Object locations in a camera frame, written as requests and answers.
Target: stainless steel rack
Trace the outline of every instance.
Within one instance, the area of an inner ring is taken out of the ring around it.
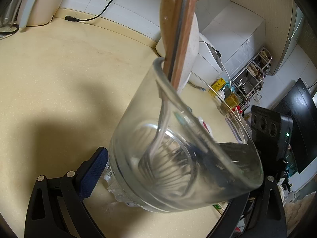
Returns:
[[[232,79],[235,90],[238,91],[243,101],[240,103],[241,110],[250,106],[250,99],[254,97],[263,87],[264,78],[270,71],[272,55],[265,48],[262,49],[242,68]]]

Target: blue gripper pad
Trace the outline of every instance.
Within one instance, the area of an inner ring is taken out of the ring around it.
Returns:
[[[90,197],[108,162],[108,151],[99,147],[77,170],[76,190],[81,201]]]

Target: power cord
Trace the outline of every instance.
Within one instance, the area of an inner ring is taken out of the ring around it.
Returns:
[[[12,24],[13,27],[16,27],[15,30],[13,31],[9,31],[9,32],[6,32],[6,31],[0,31],[0,35],[12,35],[12,34],[15,34],[18,32],[19,30],[19,25],[18,24]]]
[[[315,82],[315,84],[311,85],[310,87],[308,87],[307,89],[310,89],[311,87],[315,86],[317,84],[317,82]]]
[[[72,17],[72,16],[66,16],[65,17],[65,20],[68,20],[68,21],[76,21],[76,22],[78,22],[78,21],[89,21],[89,20],[94,20],[94,19],[97,19],[98,17],[100,17],[104,12],[105,12],[105,10],[108,8],[108,6],[112,3],[112,1],[113,0],[110,0],[110,2],[107,4],[107,6],[103,9],[103,11],[99,14],[99,15],[97,15],[97,16],[95,16],[95,17],[93,17],[93,18],[90,18],[90,19],[87,19],[87,20],[80,20],[80,19],[77,19],[77,18],[75,18],[75,17]]]

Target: countertop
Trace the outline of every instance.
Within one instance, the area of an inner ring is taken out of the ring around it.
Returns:
[[[157,54],[118,33],[58,18],[0,40],[0,54],[0,212],[22,238],[36,178],[61,177],[108,147]],[[186,86],[186,103],[199,96],[209,94]],[[207,107],[193,107],[219,121]],[[203,238],[219,218],[213,206],[175,214],[131,208],[101,179],[84,203],[109,238]]]

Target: black control box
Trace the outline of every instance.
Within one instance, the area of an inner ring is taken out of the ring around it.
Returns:
[[[277,176],[292,136],[290,116],[252,106],[252,140],[259,152],[265,175]]]

